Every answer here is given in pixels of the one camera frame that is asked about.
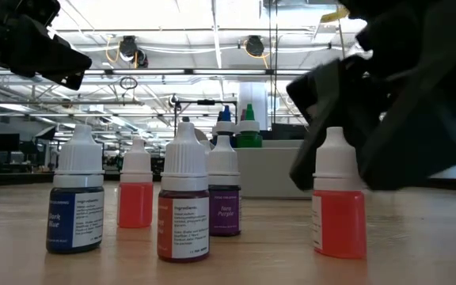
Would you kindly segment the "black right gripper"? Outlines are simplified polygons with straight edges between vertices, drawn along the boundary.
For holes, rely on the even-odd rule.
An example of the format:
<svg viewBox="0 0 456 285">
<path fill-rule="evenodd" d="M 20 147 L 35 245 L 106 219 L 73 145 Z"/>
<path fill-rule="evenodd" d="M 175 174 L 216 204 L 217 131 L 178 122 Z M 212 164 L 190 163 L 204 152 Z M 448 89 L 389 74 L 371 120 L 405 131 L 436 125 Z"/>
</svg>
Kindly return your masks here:
<svg viewBox="0 0 456 285">
<path fill-rule="evenodd" d="M 386 112 L 360 150 L 369 188 L 416 186 L 456 165 L 456 0 L 339 0 L 366 26 L 356 39 L 338 111 Z"/>
</svg>

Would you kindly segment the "large green-capped food coloring bottle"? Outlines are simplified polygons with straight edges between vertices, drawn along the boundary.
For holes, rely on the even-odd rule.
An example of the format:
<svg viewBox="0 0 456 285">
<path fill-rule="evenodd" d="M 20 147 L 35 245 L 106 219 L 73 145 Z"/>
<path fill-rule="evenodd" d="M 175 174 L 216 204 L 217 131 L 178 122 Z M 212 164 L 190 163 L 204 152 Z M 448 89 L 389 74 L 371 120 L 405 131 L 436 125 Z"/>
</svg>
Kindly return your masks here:
<svg viewBox="0 0 456 285">
<path fill-rule="evenodd" d="M 260 123 L 255 119 L 253 105 L 247 104 L 245 116 L 237 126 L 236 141 L 238 148 L 261 148 Z"/>
</svg>

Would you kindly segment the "large blue-capped food coloring bottle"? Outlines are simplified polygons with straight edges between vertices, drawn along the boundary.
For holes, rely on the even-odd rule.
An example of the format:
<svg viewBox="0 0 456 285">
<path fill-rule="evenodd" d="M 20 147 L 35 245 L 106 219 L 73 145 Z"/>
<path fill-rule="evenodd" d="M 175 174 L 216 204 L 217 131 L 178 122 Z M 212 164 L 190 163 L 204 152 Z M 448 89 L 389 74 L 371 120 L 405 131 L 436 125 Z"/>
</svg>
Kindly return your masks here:
<svg viewBox="0 0 456 285">
<path fill-rule="evenodd" d="M 230 139 L 230 145 L 236 147 L 235 139 L 235 127 L 236 124 L 231 120 L 231 111 L 228 105 L 224 106 L 222 110 L 222 121 L 217 121 L 215 126 L 212 128 L 212 144 L 215 146 L 220 135 L 227 135 Z"/>
</svg>

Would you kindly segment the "small orange food coloring bottle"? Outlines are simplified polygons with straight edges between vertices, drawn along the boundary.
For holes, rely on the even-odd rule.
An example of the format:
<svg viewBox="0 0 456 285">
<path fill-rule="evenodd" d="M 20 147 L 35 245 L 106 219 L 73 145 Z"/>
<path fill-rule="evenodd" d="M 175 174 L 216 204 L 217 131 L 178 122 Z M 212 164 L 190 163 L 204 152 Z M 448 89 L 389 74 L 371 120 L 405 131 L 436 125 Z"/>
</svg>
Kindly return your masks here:
<svg viewBox="0 0 456 285">
<path fill-rule="evenodd" d="M 346 259 L 367 256 L 363 182 L 355 148 L 344 137 L 342 127 L 329 127 L 317 148 L 312 225 L 317 252 Z"/>
<path fill-rule="evenodd" d="M 118 189 L 117 224 L 121 228 L 144 228 L 153 217 L 153 173 L 151 156 L 143 139 L 133 139 L 123 157 Z"/>
</svg>

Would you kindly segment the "small dark blue coloring bottle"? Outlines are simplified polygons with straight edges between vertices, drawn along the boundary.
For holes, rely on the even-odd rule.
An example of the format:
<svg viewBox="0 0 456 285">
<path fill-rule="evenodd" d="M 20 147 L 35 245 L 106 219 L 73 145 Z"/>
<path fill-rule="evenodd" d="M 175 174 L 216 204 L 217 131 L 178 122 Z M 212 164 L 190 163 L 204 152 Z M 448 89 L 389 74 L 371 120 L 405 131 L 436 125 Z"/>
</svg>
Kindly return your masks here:
<svg viewBox="0 0 456 285">
<path fill-rule="evenodd" d="M 104 229 L 102 146 L 92 128 L 79 124 L 59 152 L 47 213 L 46 249 L 82 253 L 96 249 Z"/>
</svg>

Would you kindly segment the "small purple food coloring bottle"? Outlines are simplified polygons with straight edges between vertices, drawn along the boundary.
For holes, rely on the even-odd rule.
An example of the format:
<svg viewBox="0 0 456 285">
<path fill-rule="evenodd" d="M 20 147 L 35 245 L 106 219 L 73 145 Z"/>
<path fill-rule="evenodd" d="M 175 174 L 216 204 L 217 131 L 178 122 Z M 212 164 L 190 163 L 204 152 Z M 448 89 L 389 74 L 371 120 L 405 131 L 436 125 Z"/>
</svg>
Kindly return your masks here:
<svg viewBox="0 0 456 285">
<path fill-rule="evenodd" d="M 237 236 L 241 233 L 241 182 L 237 152 L 230 136 L 220 135 L 207 156 L 210 205 L 210 235 Z"/>
</svg>

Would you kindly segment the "small dark red coloring bottle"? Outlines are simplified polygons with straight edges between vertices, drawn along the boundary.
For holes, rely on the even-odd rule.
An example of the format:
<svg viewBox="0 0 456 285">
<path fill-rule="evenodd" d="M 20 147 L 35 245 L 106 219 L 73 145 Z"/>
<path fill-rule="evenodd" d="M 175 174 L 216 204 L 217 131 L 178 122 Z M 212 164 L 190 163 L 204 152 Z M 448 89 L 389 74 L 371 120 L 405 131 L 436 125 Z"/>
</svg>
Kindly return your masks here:
<svg viewBox="0 0 456 285">
<path fill-rule="evenodd" d="M 168 262 L 195 262 L 209 255 L 207 156 L 192 123 L 179 123 L 166 146 L 158 194 L 157 254 Z"/>
</svg>

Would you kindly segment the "yellow tag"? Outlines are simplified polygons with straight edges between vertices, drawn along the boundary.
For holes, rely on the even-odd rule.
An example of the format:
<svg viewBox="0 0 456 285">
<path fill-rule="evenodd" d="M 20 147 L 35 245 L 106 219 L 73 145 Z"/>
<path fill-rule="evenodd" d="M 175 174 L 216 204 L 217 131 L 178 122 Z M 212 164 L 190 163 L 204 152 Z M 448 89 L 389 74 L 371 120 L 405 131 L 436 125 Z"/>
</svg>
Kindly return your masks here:
<svg viewBox="0 0 456 285">
<path fill-rule="evenodd" d="M 349 15 L 349 10 L 344 6 L 336 6 L 336 10 L 331 13 L 327 13 L 321 16 L 321 23 L 329 23 L 333 21 L 338 21 L 342 18 L 345 18 Z"/>
</svg>

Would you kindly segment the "white building column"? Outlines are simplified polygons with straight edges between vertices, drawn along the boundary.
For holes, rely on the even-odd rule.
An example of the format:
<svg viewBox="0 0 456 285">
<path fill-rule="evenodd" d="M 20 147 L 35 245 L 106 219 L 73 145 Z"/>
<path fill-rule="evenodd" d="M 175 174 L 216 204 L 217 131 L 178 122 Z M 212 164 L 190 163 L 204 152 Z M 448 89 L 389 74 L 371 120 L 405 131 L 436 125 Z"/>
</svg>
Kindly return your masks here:
<svg viewBox="0 0 456 285">
<path fill-rule="evenodd" d="M 241 119 L 242 110 L 247 104 L 253 107 L 254 118 L 261 130 L 268 129 L 268 91 L 264 82 L 240 82 L 237 97 L 237 118 Z"/>
</svg>

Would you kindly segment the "black computer monitor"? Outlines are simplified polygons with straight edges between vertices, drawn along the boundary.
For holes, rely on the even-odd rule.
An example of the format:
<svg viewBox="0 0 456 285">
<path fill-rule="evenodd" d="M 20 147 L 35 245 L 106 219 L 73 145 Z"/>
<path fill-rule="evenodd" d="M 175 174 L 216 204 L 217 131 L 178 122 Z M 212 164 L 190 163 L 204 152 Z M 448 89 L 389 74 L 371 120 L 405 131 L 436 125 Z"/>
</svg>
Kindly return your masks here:
<svg viewBox="0 0 456 285">
<path fill-rule="evenodd" d="M 0 134 L 0 152 L 19 151 L 20 135 L 18 133 Z"/>
</svg>

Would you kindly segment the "long light strip fixture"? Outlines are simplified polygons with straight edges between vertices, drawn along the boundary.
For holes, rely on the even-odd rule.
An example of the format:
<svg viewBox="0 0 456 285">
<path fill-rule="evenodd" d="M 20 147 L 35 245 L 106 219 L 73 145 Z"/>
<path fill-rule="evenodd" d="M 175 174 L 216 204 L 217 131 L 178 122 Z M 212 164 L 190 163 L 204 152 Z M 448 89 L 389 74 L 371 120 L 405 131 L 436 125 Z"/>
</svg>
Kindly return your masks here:
<svg viewBox="0 0 456 285">
<path fill-rule="evenodd" d="M 307 69 L 94 69 L 84 72 L 86 76 L 101 75 L 300 75 Z"/>
</svg>

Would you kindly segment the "black gantry frame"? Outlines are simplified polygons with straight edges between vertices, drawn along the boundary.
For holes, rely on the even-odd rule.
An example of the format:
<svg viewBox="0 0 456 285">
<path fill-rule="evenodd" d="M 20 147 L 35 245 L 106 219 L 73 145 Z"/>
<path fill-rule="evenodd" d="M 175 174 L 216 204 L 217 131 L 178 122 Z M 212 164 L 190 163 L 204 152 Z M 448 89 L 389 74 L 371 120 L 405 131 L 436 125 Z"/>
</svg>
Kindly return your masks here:
<svg viewBox="0 0 456 285">
<path fill-rule="evenodd" d="M 183 107 L 180 112 L 177 111 L 177 106 L 181 104 L 186 104 L 187 106 L 189 105 L 205 105 L 205 106 L 211 106 L 211 105 L 216 105 L 216 104 L 221 104 L 221 105 L 233 105 L 234 106 L 234 122 L 238 122 L 238 103 L 236 101 L 225 101 L 225 100 L 212 100 L 212 99 L 202 99 L 202 100 L 195 100 L 195 101 L 182 101 L 175 99 L 174 105 L 173 105 L 173 130 L 174 134 L 177 133 L 177 118 L 179 115 L 186 109 L 186 107 Z"/>
</svg>

